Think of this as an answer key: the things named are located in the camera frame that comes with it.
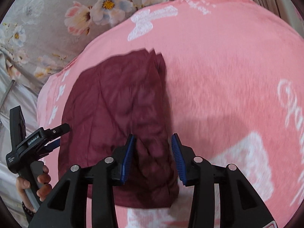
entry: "floral fabric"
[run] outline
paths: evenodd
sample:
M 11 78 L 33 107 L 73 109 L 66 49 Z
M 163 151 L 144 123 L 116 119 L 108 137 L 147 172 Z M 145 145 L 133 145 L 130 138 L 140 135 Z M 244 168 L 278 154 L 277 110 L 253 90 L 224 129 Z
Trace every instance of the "floral fabric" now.
M 16 0 L 0 25 L 0 67 L 39 92 L 98 35 L 165 1 Z

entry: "wrinkled fabric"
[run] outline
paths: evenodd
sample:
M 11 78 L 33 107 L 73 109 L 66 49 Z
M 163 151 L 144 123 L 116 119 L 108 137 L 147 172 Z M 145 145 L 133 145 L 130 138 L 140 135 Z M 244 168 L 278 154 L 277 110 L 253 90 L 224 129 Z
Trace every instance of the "wrinkled fabric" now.
M 137 143 L 130 177 L 124 186 L 114 188 L 115 204 L 171 206 L 178 185 L 165 129 L 165 70 L 161 54 L 140 50 L 111 57 L 79 76 L 62 116 L 71 132 L 61 137 L 59 177 L 71 165 L 97 164 L 132 133 Z

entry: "pink fleece blanket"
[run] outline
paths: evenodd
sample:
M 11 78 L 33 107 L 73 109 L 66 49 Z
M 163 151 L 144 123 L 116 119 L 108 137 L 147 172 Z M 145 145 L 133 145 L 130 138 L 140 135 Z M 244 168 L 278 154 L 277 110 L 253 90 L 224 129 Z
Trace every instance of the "pink fleece blanket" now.
M 175 0 L 144 8 L 49 78 L 38 99 L 40 126 L 61 124 L 82 71 L 140 48 L 165 59 L 168 132 L 212 164 L 236 164 L 283 227 L 304 198 L 303 39 L 250 0 Z M 58 150 L 46 157 L 53 185 L 57 157 Z M 181 187 L 170 209 L 117 207 L 119 226 L 187 227 L 192 193 Z M 89 213 L 90 203 L 91 227 Z

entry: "silver screw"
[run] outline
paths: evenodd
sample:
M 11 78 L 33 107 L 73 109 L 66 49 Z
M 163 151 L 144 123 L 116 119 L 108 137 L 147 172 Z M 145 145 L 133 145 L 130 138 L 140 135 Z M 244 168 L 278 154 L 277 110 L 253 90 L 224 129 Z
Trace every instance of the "silver screw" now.
M 235 164 L 228 165 L 228 168 L 229 168 L 229 170 L 236 170 L 237 169 Z
M 201 163 L 201 162 L 203 162 L 203 158 L 202 157 L 195 157 L 194 159 L 194 162 L 196 162 L 196 163 Z
M 107 164 L 110 164 L 110 163 L 112 163 L 113 161 L 114 161 L 114 158 L 112 158 L 112 157 L 107 157 L 107 158 L 105 158 L 105 160 L 104 160 Z
M 79 166 L 78 166 L 78 165 L 73 165 L 73 166 L 71 167 L 71 171 L 72 171 L 72 172 L 75 172 L 75 171 L 77 171 L 77 170 L 79 170 Z

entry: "maroon cloth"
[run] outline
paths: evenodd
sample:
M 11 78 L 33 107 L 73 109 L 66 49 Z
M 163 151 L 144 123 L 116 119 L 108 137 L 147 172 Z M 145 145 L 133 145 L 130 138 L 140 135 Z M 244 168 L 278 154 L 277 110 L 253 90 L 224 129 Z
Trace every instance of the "maroon cloth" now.
M 66 102 L 59 178 L 71 165 L 89 167 L 137 137 L 130 176 L 114 188 L 115 204 L 132 208 L 170 207 L 178 196 L 163 110 L 165 61 L 154 51 L 111 57 L 84 71 Z M 92 196 L 89 188 L 88 197 Z

